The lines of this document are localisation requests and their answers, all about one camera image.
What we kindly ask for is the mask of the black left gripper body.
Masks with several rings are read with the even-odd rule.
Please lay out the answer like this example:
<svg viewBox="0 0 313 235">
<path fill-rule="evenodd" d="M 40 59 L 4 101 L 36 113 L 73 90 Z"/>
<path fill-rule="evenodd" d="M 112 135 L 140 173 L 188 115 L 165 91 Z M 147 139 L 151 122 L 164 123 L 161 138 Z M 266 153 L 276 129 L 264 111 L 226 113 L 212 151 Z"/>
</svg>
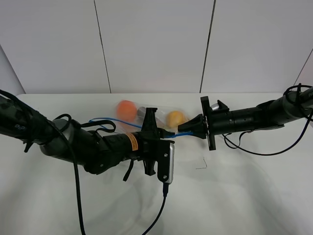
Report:
<svg viewBox="0 0 313 235">
<path fill-rule="evenodd" d="M 156 145 L 160 140 L 160 133 L 156 121 L 157 108 L 146 108 L 141 130 L 138 134 L 141 141 L 140 156 L 137 161 L 142 162 L 144 173 L 148 176 L 155 175 L 154 166 L 156 163 Z"/>
</svg>

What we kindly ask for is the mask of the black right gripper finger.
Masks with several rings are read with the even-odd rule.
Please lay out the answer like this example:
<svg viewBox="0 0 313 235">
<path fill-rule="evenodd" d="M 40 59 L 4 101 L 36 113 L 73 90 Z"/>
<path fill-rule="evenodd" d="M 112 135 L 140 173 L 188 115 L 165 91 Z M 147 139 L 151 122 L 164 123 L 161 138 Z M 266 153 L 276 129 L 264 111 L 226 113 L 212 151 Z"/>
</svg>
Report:
<svg viewBox="0 0 313 235">
<path fill-rule="evenodd" d="M 207 129 L 206 128 L 194 128 L 192 131 L 192 136 L 200 139 L 207 138 Z"/>
<path fill-rule="evenodd" d="M 178 132 L 202 132 L 202 131 L 203 131 L 202 114 L 199 114 L 193 119 L 178 126 Z"/>
</svg>

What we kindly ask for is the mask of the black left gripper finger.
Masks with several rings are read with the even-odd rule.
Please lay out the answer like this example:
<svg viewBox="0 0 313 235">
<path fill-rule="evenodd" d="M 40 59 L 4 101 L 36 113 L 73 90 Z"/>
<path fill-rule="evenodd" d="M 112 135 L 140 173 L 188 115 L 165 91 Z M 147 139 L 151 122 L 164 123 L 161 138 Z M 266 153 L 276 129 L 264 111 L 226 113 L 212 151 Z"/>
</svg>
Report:
<svg viewBox="0 0 313 235">
<path fill-rule="evenodd" d="M 167 131 L 167 130 L 162 129 L 162 128 L 159 128 L 159 135 L 160 135 L 160 138 L 162 138 L 162 139 L 168 139 L 168 138 L 175 138 L 176 137 L 175 132 L 170 132 L 170 131 Z"/>
</svg>

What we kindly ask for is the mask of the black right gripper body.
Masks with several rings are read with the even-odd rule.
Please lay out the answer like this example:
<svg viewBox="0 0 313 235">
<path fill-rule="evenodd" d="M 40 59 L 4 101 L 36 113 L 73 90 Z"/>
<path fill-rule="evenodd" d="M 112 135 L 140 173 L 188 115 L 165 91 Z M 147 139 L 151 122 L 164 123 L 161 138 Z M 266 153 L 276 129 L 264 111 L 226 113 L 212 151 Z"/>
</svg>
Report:
<svg viewBox="0 0 313 235">
<path fill-rule="evenodd" d="M 208 96 L 201 97 L 201 107 L 204 118 L 204 128 L 207 129 L 207 140 L 209 150 L 216 150 L 215 136 L 225 134 L 230 131 L 231 112 L 229 107 L 220 100 L 217 100 L 220 108 L 213 111 Z"/>
</svg>

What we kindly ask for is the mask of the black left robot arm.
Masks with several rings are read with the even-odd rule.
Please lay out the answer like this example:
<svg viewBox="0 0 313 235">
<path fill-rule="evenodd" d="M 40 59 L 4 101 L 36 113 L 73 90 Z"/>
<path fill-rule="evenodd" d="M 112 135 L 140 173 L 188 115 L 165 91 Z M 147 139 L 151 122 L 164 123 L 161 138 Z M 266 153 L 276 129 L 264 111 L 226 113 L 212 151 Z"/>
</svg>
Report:
<svg viewBox="0 0 313 235">
<path fill-rule="evenodd" d="M 80 124 L 70 115 L 53 121 L 20 101 L 14 95 L 0 93 L 0 132 L 22 140 L 27 152 L 38 144 L 47 155 L 76 162 L 91 174 L 101 174 L 122 161 L 143 161 L 145 174 L 157 174 L 162 182 L 172 180 L 174 171 L 173 135 L 158 128 L 156 108 L 147 108 L 139 132 L 115 134 L 110 120 Z"/>
</svg>

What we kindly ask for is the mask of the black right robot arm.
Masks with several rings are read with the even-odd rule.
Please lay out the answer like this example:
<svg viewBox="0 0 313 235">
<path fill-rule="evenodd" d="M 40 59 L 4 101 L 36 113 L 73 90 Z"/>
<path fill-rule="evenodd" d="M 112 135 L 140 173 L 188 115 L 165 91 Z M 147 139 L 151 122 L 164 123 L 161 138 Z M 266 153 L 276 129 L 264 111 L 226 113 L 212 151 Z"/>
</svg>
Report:
<svg viewBox="0 0 313 235">
<path fill-rule="evenodd" d="M 209 98 L 203 96 L 201 107 L 202 113 L 179 125 L 178 132 L 207 139 L 209 150 L 216 150 L 216 135 L 278 129 L 301 118 L 312 121 L 313 88 L 291 86 L 279 99 L 233 111 L 220 100 L 210 105 Z"/>
</svg>

